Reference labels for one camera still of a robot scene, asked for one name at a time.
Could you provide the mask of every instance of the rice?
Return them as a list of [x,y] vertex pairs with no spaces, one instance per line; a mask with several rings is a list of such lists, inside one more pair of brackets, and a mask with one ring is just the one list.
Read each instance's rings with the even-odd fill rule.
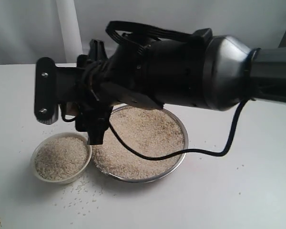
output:
[[47,180],[67,179],[88,160],[86,144],[75,137],[60,137],[46,143],[35,158],[36,170]]
[[[111,115],[110,122],[127,145],[146,156],[164,156],[184,147],[180,126],[163,111],[122,109]],[[139,158],[126,150],[111,130],[105,132],[103,145],[92,149],[92,159],[102,172],[127,179],[159,175],[174,166],[179,158],[180,155],[163,161]]]

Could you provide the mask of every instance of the white tabletop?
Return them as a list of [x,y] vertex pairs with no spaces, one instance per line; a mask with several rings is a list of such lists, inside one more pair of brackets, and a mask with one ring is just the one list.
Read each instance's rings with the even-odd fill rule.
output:
[[[188,154],[158,182],[122,183],[90,166],[72,186],[55,186],[33,177],[30,157],[42,140],[74,124],[35,120],[34,71],[0,66],[3,229],[286,229],[286,106],[249,102],[228,155]],[[166,108],[183,121],[190,147],[225,145],[235,109]]]

